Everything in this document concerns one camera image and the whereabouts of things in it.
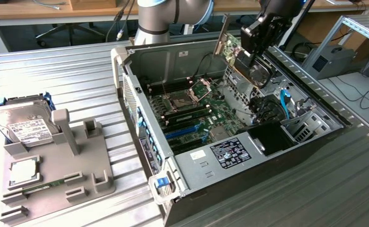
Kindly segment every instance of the metal table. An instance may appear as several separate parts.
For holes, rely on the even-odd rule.
[[[91,118],[102,122],[116,185],[106,197],[20,226],[64,226],[72,220],[70,226],[163,225],[115,91],[110,50],[116,45],[128,42],[0,54],[0,96],[47,90],[56,108],[68,108],[72,124]]]

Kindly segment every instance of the motherboard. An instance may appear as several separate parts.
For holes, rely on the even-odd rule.
[[[245,124],[211,79],[188,81],[188,89],[150,96],[150,104],[175,154],[233,136]]]

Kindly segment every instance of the electronic device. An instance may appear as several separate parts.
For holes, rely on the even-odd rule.
[[[316,51],[317,48],[311,50],[304,63],[309,62],[309,58],[313,56]],[[305,68],[307,73],[313,76],[313,78],[317,80],[325,79],[339,76],[353,61],[355,57],[355,50],[347,49],[341,45],[331,45],[323,49],[319,59],[316,60],[312,67],[305,68],[305,64],[303,64],[303,67]]]
[[[251,83],[236,68],[240,40],[220,41],[217,55],[216,40],[114,50],[167,226],[297,165],[344,128],[269,52]]]
[[[6,99],[0,97],[0,131],[8,143],[32,147],[52,142],[60,128],[51,122],[55,110],[50,93]]]

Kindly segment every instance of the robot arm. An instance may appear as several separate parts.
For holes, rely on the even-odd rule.
[[[261,11],[256,22],[241,28],[241,47],[261,55],[292,25],[307,0],[260,0]]]

